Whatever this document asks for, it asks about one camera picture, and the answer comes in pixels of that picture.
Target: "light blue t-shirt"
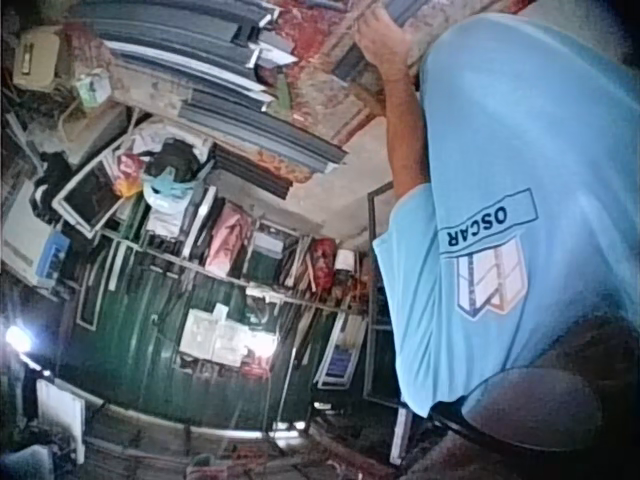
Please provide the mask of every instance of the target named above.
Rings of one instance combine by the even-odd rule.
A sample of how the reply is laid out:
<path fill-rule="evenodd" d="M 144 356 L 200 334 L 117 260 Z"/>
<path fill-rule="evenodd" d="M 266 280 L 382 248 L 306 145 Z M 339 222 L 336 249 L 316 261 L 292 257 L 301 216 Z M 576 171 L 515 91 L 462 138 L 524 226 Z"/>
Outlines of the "light blue t-shirt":
<path fill-rule="evenodd" d="M 604 304 L 639 318 L 640 90 L 574 38 L 488 14 L 437 41 L 422 95 L 432 184 L 374 248 L 426 416 Z"/>

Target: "man's hand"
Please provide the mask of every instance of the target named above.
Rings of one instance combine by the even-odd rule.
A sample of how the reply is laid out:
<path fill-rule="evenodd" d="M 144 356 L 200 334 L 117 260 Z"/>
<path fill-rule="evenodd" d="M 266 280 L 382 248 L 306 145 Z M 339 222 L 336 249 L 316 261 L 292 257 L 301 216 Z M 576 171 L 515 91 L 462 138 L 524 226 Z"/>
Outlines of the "man's hand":
<path fill-rule="evenodd" d="M 386 9 L 375 6 L 358 21 L 356 43 L 365 58 L 378 67 L 385 82 L 407 76 L 411 37 L 389 17 Z"/>

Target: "t-shirt sleeve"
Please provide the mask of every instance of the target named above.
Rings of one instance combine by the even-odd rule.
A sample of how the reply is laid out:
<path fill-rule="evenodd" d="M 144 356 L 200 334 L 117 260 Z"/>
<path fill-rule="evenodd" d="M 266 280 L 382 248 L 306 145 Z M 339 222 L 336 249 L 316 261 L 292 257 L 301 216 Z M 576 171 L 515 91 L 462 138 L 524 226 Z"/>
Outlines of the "t-shirt sleeve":
<path fill-rule="evenodd" d="M 436 211 L 430 184 L 419 185 L 400 199 L 391 212 L 389 230 L 374 241 L 373 248 L 389 303 L 400 374 L 403 353 L 410 356 L 416 336 L 429 336 L 440 291 Z"/>

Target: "man's arm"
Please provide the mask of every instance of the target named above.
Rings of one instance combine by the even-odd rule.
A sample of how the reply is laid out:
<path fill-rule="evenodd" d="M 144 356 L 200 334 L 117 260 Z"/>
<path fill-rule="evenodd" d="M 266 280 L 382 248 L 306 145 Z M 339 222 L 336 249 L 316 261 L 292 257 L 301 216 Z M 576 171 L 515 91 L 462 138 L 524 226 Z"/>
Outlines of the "man's arm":
<path fill-rule="evenodd" d="M 387 151 L 398 200 L 429 182 L 425 120 L 407 67 L 411 38 L 377 6 L 358 22 L 356 42 L 382 76 L 386 97 Z"/>

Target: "pile of profiles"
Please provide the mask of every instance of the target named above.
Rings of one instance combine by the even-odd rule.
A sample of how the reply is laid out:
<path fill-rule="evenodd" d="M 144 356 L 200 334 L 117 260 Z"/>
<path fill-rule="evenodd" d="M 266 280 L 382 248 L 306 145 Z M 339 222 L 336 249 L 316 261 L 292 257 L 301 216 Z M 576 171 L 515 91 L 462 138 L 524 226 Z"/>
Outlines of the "pile of profiles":
<path fill-rule="evenodd" d="M 269 30 L 279 12 L 260 0 L 84 0 L 68 16 L 123 61 L 190 83 L 181 118 L 324 173 L 344 150 L 263 113 L 273 97 L 257 66 L 297 60 L 293 44 Z"/>

